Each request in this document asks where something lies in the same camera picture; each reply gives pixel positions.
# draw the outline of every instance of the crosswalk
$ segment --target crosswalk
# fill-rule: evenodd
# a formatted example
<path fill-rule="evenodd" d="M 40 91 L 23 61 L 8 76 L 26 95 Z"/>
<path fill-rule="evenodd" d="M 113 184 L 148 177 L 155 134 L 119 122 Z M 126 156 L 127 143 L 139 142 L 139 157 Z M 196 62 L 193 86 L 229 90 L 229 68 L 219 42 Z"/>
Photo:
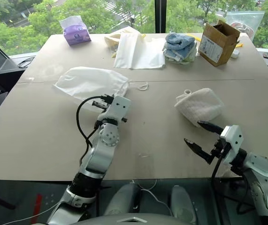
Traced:
<path fill-rule="evenodd" d="M 112 1 L 101 0 L 101 6 L 104 7 L 106 11 L 110 11 L 114 15 L 120 16 L 121 20 L 130 20 L 128 15 L 123 12 L 122 7 L 116 11 L 116 4 Z"/>
<path fill-rule="evenodd" d="M 112 1 L 109 1 L 109 0 L 108 1 L 100 0 L 100 1 L 101 1 L 101 6 L 104 7 L 106 11 L 113 13 L 117 17 L 117 19 L 119 20 L 118 24 L 130 21 L 129 15 L 124 13 L 122 7 L 117 9 L 116 4 Z M 131 18 L 134 20 L 137 17 L 138 17 L 137 15 L 131 15 Z M 146 16 L 142 16 L 142 24 L 144 24 L 145 22 L 146 22 Z"/>

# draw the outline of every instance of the white tabletop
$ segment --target white tabletop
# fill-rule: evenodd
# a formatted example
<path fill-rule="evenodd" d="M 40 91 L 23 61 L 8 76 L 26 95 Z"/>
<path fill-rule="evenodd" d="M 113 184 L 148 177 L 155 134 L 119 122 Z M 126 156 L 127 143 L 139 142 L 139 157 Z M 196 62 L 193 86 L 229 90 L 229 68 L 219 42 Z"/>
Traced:
<path fill-rule="evenodd" d="M 149 35 L 162 37 L 162 34 Z M 149 81 L 149 90 L 129 89 L 132 100 L 128 122 L 120 127 L 121 141 L 105 177 L 114 179 L 209 177 L 208 165 L 184 143 L 184 137 L 209 152 L 217 136 L 194 127 L 175 108 L 175 97 L 185 89 L 211 88 L 225 103 L 212 122 L 241 126 L 242 148 L 268 157 L 268 67 L 247 38 L 241 55 L 220 67 L 201 56 L 189 66 L 168 63 L 166 68 L 113 68 L 103 35 L 69 47 L 62 35 L 51 36 L 32 65 L 0 107 L 0 179 L 72 180 L 85 150 L 70 97 L 53 87 L 74 66 L 114 69 L 136 81 Z M 85 132 L 98 114 L 82 110 Z M 223 166 L 219 175 L 231 176 Z"/>

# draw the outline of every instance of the white cable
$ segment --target white cable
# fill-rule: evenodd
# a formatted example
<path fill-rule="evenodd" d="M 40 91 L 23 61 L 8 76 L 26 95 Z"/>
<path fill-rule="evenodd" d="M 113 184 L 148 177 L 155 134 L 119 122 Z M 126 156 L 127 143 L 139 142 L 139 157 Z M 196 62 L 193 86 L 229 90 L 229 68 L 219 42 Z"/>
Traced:
<path fill-rule="evenodd" d="M 172 211 L 170 210 L 168 205 L 165 202 L 162 202 L 162 201 L 158 200 L 157 197 L 150 190 L 142 189 L 141 191 L 147 191 L 148 193 L 150 193 L 155 198 L 155 200 L 157 202 L 162 203 L 163 205 L 165 205 L 167 207 L 167 209 L 169 210 L 170 215 L 173 216 Z"/>
<path fill-rule="evenodd" d="M 145 84 L 138 87 L 138 90 L 147 90 L 148 89 L 148 82 L 145 82 Z"/>
<path fill-rule="evenodd" d="M 134 180 L 132 180 L 134 184 L 137 184 L 141 189 L 144 189 L 144 190 L 152 190 L 156 184 L 157 184 L 157 180 L 154 182 L 154 184 L 150 187 L 150 188 L 145 188 L 145 187 L 142 187 L 139 183 L 136 183 Z"/>
<path fill-rule="evenodd" d="M 24 218 L 24 219 L 15 220 L 15 221 L 8 222 L 8 223 L 6 223 L 6 224 L 2 224 L 2 225 L 8 225 L 8 224 L 12 224 L 12 223 L 16 223 L 16 222 L 19 222 L 19 221 L 23 221 L 23 220 L 27 220 L 27 219 L 31 219 L 31 218 L 40 216 L 41 214 L 43 214 L 43 213 L 45 213 L 45 212 L 47 212 L 47 211 L 53 209 L 53 208 L 54 208 L 56 205 L 58 205 L 59 203 L 60 203 L 60 202 L 56 203 L 55 205 L 53 205 L 53 206 L 50 207 L 49 209 L 47 209 L 47 210 L 45 210 L 45 211 L 43 211 L 43 212 L 41 212 L 41 213 L 39 213 L 39 214 L 37 214 L 37 215 L 34 215 L 34 216 L 32 216 L 32 217 L 27 217 L 27 218 Z"/>

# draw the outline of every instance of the white cloth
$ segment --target white cloth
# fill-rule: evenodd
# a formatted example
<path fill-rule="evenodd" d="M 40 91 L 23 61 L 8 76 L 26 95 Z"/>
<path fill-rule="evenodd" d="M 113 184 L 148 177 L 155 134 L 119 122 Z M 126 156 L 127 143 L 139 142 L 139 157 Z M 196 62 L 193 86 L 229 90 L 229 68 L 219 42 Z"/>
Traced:
<path fill-rule="evenodd" d="M 74 67 L 62 75 L 54 86 L 74 97 L 74 102 L 79 105 L 92 96 L 105 94 L 124 96 L 129 87 L 129 80 L 113 70 Z M 83 108 L 99 112 L 100 109 L 92 106 L 92 102 L 93 100 L 88 101 Z"/>
<path fill-rule="evenodd" d="M 185 90 L 184 94 L 176 97 L 175 108 L 196 127 L 200 127 L 197 123 L 199 120 L 214 119 L 222 112 L 223 107 L 223 102 L 209 88 L 203 88 L 193 93 Z"/>
<path fill-rule="evenodd" d="M 146 41 L 138 33 L 122 33 L 114 63 L 115 68 L 147 69 L 165 65 L 163 38 Z"/>

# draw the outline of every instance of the yellow tape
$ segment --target yellow tape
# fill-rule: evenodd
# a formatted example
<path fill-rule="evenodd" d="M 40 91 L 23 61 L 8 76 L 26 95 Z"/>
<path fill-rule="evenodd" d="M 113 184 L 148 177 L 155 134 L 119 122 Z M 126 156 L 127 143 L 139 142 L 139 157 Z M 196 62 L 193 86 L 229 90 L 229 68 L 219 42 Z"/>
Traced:
<path fill-rule="evenodd" d="M 190 37 L 195 38 L 195 40 L 197 40 L 197 41 L 201 41 L 201 38 L 199 38 L 199 37 L 197 37 L 197 36 L 195 36 L 193 34 L 187 34 L 187 35 L 190 36 Z M 240 48 L 242 46 L 243 46 L 243 44 L 237 44 L 235 48 Z"/>
<path fill-rule="evenodd" d="M 240 48 L 242 46 L 243 46 L 243 44 L 237 44 L 235 48 Z"/>
<path fill-rule="evenodd" d="M 201 38 L 199 38 L 199 37 L 197 37 L 197 36 L 195 36 L 193 34 L 187 34 L 187 35 L 190 36 L 190 37 L 195 38 L 195 40 L 197 40 L 197 41 L 201 41 Z"/>

